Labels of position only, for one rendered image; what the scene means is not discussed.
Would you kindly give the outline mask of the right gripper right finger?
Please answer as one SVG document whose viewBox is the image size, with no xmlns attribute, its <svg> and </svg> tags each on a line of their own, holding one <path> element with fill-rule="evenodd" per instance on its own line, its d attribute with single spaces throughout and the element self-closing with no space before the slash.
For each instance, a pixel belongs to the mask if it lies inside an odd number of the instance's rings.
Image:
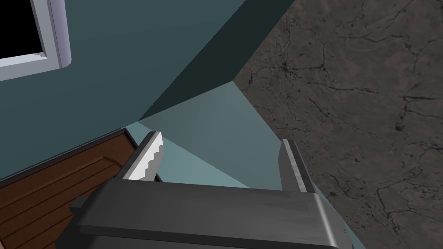
<svg viewBox="0 0 443 249">
<path fill-rule="evenodd" d="M 282 139 L 278 155 L 283 191 L 315 193 L 315 187 L 294 140 Z"/>
</svg>

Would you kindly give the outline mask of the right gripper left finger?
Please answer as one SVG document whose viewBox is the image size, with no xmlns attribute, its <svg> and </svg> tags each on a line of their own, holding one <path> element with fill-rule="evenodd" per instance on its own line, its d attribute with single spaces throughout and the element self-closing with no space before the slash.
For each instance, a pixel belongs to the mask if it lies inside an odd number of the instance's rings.
<svg viewBox="0 0 443 249">
<path fill-rule="evenodd" d="M 154 181 L 163 155 L 164 144 L 161 132 L 150 131 L 116 175 L 116 178 Z"/>
</svg>

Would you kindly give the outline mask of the brown wooden door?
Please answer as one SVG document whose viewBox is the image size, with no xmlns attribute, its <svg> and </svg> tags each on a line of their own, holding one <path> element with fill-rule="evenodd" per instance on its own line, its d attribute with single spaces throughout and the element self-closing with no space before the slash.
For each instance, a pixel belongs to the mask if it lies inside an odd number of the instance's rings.
<svg viewBox="0 0 443 249">
<path fill-rule="evenodd" d="M 116 130 L 0 181 L 0 249 L 87 249 L 76 219 L 87 197 L 139 144 Z"/>
</svg>

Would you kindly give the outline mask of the white framed window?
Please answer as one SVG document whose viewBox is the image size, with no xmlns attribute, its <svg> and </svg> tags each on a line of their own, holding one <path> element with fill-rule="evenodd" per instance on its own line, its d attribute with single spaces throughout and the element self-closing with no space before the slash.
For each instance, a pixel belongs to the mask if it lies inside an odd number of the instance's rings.
<svg viewBox="0 0 443 249">
<path fill-rule="evenodd" d="M 65 0 L 0 0 L 0 81 L 70 64 Z"/>
</svg>

